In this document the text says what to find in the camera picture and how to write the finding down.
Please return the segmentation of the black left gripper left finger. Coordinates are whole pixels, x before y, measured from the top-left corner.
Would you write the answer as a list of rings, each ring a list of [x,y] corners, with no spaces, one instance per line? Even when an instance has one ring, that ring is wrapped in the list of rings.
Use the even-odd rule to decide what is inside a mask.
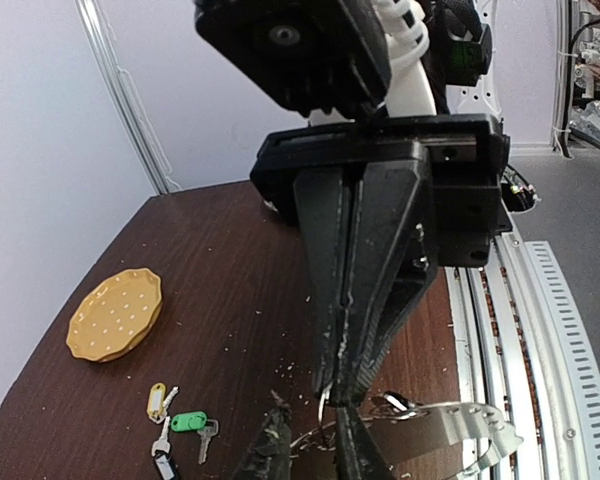
[[[291,478],[291,407],[275,390],[271,390],[270,395],[273,407],[265,416],[232,479]]]

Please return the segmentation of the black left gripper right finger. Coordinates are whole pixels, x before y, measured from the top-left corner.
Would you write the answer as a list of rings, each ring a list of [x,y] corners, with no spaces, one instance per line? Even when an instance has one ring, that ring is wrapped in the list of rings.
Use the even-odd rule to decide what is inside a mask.
[[[335,457],[338,479],[394,478],[358,411],[350,406],[336,409]]]

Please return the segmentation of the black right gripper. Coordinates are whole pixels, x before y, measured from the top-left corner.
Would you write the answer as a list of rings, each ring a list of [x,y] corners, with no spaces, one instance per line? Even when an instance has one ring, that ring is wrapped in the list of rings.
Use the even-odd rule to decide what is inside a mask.
[[[320,1],[199,1],[197,33],[275,103],[310,120],[326,96],[319,85],[325,55],[318,51]],[[509,139],[493,116],[454,114],[336,121],[270,135],[250,178],[288,220],[297,209],[291,183],[301,165],[295,145],[336,138],[348,146],[356,132],[365,148],[414,140],[430,149],[438,258],[444,266],[487,262],[502,212],[498,185]],[[341,294],[341,337],[329,402],[358,405],[391,343],[435,278],[431,172],[425,162],[367,165],[351,191]]]

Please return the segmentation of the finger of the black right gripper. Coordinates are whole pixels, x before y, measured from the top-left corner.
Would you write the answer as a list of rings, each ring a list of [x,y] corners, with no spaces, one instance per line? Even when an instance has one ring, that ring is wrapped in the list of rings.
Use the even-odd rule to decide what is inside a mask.
[[[293,184],[315,303],[313,391],[334,383],[342,337],[342,292],[351,194],[341,168],[306,169]]]

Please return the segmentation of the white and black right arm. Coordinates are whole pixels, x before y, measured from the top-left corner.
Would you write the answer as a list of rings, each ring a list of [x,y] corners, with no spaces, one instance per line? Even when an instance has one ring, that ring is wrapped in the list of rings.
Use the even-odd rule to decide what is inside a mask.
[[[250,178],[304,239],[314,393],[358,404],[438,270],[488,261],[510,141],[444,90],[487,74],[490,25],[470,1],[199,1],[195,28],[310,122],[269,135]]]

